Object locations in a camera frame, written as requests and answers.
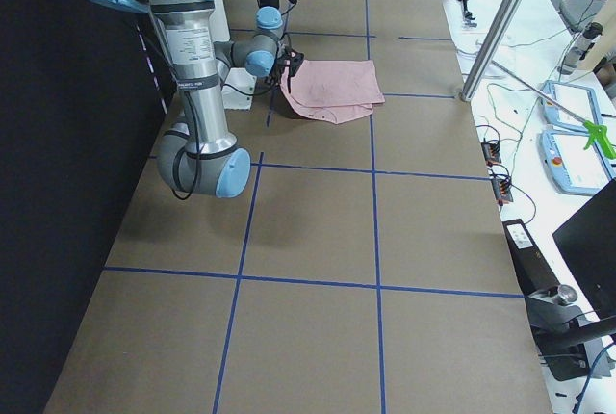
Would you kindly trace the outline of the metal reacher grabber tool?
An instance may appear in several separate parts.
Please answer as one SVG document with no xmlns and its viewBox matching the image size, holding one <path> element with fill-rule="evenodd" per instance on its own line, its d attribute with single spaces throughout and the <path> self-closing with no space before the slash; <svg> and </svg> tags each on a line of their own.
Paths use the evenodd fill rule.
<svg viewBox="0 0 616 414">
<path fill-rule="evenodd" d="M 505 67 L 498 61 L 492 59 L 490 64 L 504 72 L 505 74 L 512 77 L 514 80 L 521 83 L 523 86 L 534 92 L 539 97 L 545 99 L 552 107 L 562 111 L 564 114 L 572 117 L 575 121 L 579 122 L 581 126 L 586 130 L 588 134 L 588 141 L 585 145 L 585 149 L 587 149 L 592 144 L 596 144 L 602 151 L 603 155 L 610 160 L 615 159 L 615 146 L 610 141 L 607 135 L 607 127 L 603 124 L 595 123 L 593 120 L 588 119 L 585 116 L 581 116 L 574 111 L 567 108 L 565 105 L 558 102 L 555 98 L 549 96 L 547 93 L 533 87 L 529 82 L 524 80 L 522 77 L 519 77 L 512 70 Z"/>
</svg>

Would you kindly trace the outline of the orange black connector box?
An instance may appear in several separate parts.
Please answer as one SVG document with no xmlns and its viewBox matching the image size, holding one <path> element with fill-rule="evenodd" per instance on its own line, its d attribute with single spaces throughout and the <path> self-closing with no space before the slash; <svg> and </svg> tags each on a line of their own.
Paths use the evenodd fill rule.
<svg viewBox="0 0 616 414">
<path fill-rule="evenodd" d="M 480 145 L 482 154 L 488 167 L 502 163 L 500 156 L 501 144 L 499 141 L 483 141 Z"/>
</svg>

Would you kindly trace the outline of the metal stand with knob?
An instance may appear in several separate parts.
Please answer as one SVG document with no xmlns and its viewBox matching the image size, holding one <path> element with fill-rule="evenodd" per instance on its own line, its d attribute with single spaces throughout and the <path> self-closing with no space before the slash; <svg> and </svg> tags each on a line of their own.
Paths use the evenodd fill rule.
<svg viewBox="0 0 616 414">
<path fill-rule="evenodd" d="M 535 345 L 555 380 L 611 376 L 615 362 L 603 338 L 615 336 L 613 313 L 593 321 L 563 296 L 546 291 L 526 296 L 525 305 Z"/>
</svg>

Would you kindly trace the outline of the black monitor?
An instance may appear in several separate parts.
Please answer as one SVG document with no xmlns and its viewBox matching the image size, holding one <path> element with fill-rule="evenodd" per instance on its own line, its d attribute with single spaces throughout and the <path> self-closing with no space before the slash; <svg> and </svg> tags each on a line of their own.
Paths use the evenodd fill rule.
<svg viewBox="0 0 616 414">
<path fill-rule="evenodd" d="M 555 244 L 601 318 L 615 314 L 615 182 L 610 181 L 552 234 Z"/>
</svg>

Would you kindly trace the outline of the blue teach pendant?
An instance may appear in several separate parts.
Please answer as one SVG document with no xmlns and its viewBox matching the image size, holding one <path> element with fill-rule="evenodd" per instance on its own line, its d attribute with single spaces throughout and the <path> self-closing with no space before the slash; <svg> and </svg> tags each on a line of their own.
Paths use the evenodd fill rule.
<svg viewBox="0 0 616 414">
<path fill-rule="evenodd" d="M 575 84 L 565 84 L 548 80 L 542 91 L 555 98 L 575 113 L 603 124 L 603 118 L 595 91 L 591 88 Z M 573 132 L 585 132 L 581 124 L 562 111 L 552 107 L 545 99 L 541 100 L 543 113 L 549 125 L 557 126 Z"/>
<path fill-rule="evenodd" d="M 545 130 L 539 149 L 547 173 L 563 194 L 593 196 L 615 178 L 615 167 L 597 144 L 584 148 L 588 138 L 563 130 Z"/>
</svg>

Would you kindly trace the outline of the pink Snoopy t-shirt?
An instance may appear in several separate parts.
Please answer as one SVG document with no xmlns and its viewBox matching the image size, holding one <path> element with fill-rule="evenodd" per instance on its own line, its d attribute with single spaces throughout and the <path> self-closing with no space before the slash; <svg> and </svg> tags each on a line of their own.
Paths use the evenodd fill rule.
<svg viewBox="0 0 616 414">
<path fill-rule="evenodd" d="M 299 116 L 343 124 L 370 116 L 385 102 L 372 61 L 304 61 L 295 76 L 286 69 L 282 93 Z"/>
</svg>

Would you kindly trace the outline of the black box with label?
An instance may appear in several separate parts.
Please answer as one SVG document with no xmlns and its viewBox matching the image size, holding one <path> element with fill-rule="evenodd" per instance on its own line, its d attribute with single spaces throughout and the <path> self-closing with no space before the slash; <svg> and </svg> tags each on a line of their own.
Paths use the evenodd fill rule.
<svg viewBox="0 0 616 414">
<path fill-rule="evenodd" d="M 530 296 L 557 286 L 557 277 L 523 221 L 507 220 L 502 225 L 522 293 Z"/>
</svg>

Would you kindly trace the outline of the far blue teach pendant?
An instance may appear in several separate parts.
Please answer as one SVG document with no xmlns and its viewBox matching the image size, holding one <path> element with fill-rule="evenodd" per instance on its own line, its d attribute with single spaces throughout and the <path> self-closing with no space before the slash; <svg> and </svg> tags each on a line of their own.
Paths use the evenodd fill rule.
<svg viewBox="0 0 616 414">
<path fill-rule="evenodd" d="M 542 91 L 555 98 L 575 113 L 603 124 L 603 118 L 595 91 L 591 88 L 575 84 L 565 84 L 548 80 Z M 581 124 L 562 111 L 552 107 L 545 99 L 541 100 L 543 113 L 549 125 L 557 126 L 573 132 L 585 132 Z"/>
</svg>

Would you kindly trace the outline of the near blue teach pendant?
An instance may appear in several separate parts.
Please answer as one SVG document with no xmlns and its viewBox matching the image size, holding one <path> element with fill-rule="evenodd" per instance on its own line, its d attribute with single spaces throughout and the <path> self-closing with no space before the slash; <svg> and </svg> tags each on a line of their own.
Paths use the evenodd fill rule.
<svg viewBox="0 0 616 414">
<path fill-rule="evenodd" d="M 588 138 L 563 130 L 545 130 L 539 149 L 547 173 L 563 194 L 593 196 L 615 178 L 615 167 L 597 144 L 584 148 Z"/>
</svg>

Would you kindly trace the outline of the aluminium frame post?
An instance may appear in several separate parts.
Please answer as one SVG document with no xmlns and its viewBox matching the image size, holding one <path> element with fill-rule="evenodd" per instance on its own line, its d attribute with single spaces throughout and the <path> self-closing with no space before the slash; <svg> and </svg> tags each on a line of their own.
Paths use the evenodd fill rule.
<svg viewBox="0 0 616 414">
<path fill-rule="evenodd" d="M 501 40 L 521 2 L 522 0 L 502 0 L 487 36 L 475 57 L 470 74 L 467 76 L 459 94 L 462 101 L 470 102 L 473 99 L 485 71 L 493 61 Z"/>
</svg>

